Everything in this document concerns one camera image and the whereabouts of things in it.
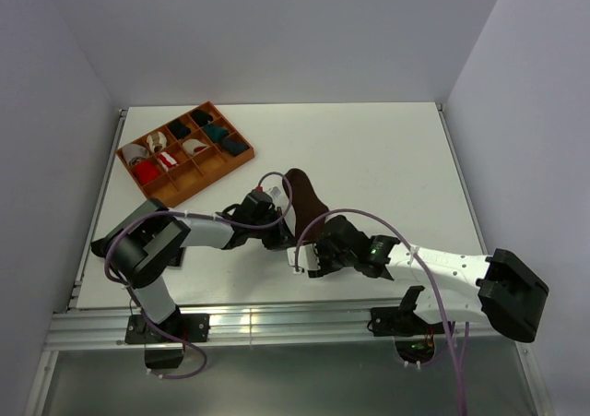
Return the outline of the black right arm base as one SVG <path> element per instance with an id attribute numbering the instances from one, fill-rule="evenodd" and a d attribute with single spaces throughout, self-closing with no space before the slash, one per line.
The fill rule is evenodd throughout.
<path id="1" fill-rule="evenodd" d="M 394 338 L 395 350 L 403 362 L 418 365 L 432 362 L 438 353 L 435 337 L 443 335 L 442 323 L 428 324 L 397 306 L 373 307 L 367 330 L 376 338 Z"/>

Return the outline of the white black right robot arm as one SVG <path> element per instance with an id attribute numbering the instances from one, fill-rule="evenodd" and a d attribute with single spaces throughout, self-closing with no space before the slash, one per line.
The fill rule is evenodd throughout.
<path id="1" fill-rule="evenodd" d="M 549 297 L 549 286 L 509 250 L 442 252 L 397 236 L 368 236 L 343 215 L 328 220 L 315 240 L 299 242 L 289 262 L 310 278 L 352 267 L 370 279 L 405 283 L 399 304 L 371 313 L 376 336 L 438 335 L 451 324 L 475 323 L 531 343 Z"/>

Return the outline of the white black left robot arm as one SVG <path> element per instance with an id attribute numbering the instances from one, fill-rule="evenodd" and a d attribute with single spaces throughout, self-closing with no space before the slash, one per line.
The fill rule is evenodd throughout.
<path id="1" fill-rule="evenodd" d="M 158 341 L 184 336 L 179 306 L 163 278 L 164 270 L 184 247 L 232 250 L 250 239 L 269 250 L 294 245 L 286 221 L 290 197 L 277 189 L 259 188 L 240 204 L 208 216 L 168 209 L 150 198 L 101 239 L 91 243 L 91 253 L 104 260 L 109 279 L 120 282 L 147 318 L 147 332 Z"/>

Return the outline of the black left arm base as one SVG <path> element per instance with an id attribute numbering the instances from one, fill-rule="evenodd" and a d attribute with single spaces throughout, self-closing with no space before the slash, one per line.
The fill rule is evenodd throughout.
<path id="1" fill-rule="evenodd" d="M 207 355 L 197 343 L 207 342 L 210 329 L 209 314 L 174 312 L 160 324 L 154 324 L 144 314 L 128 319 L 124 344 L 145 346 L 144 364 L 152 374 L 166 379 L 181 379 L 201 373 L 207 366 Z M 197 353 L 201 363 L 191 373 L 175 374 L 188 355 Z"/>

